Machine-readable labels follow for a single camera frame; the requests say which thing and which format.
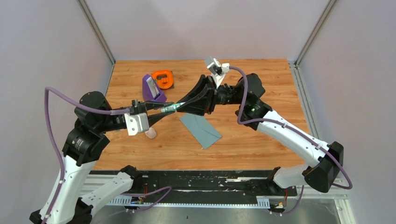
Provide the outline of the white green glue stick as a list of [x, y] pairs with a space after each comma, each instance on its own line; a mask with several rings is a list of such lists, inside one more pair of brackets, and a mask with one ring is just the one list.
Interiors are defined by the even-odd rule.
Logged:
[[184, 104], [184, 102], [182, 103], [175, 103], [175, 104], [171, 104], [165, 107], [162, 107], [160, 109], [161, 112], [175, 112], [180, 106], [182, 106]]

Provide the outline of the grey-green envelope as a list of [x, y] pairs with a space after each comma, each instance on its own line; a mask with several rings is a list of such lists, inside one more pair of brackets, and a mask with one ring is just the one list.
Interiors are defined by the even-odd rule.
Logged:
[[216, 143], [222, 135], [214, 128], [204, 116], [185, 114], [180, 121], [199, 142], [203, 149]]

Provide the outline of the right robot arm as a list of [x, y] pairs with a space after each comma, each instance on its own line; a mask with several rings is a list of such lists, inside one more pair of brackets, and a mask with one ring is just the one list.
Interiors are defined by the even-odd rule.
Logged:
[[319, 140], [279, 115], [261, 100], [265, 93], [257, 74], [239, 79], [236, 85], [215, 86], [211, 76], [201, 75], [194, 88], [181, 100], [177, 112], [204, 116], [216, 105], [239, 105], [237, 120], [255, 131], [264, 133], [295, 152], [303, 165], [290, 168], [276, 167], [267, 177], [267, 190], [278, 195], [291, 186], [309, 185], [327, 193], [343, 165], [343, 146], [338, 142]]

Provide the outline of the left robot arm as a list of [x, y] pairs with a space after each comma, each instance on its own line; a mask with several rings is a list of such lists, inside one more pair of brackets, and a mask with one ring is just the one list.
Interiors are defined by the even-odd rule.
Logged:
[[129, 107], [113, 109], [99, 91], [88, 92], [72, 104], [77, 120], [63, 149], [56, 151], [60, 171], [53, 190], [45, 205], [30, 215], [30, 221], [35, 224], [89, 224], [118, 195], [143, 189], [142, 173], [128, 165], [101, 187], [80, 194], [87, 176], [110, 142], [106, 133], [120, 129], [126, 129], [129, 135], [146, 132], [167, 116], [166, 112], [152, 115], [147, 112], [169, 105], [133, 100]]

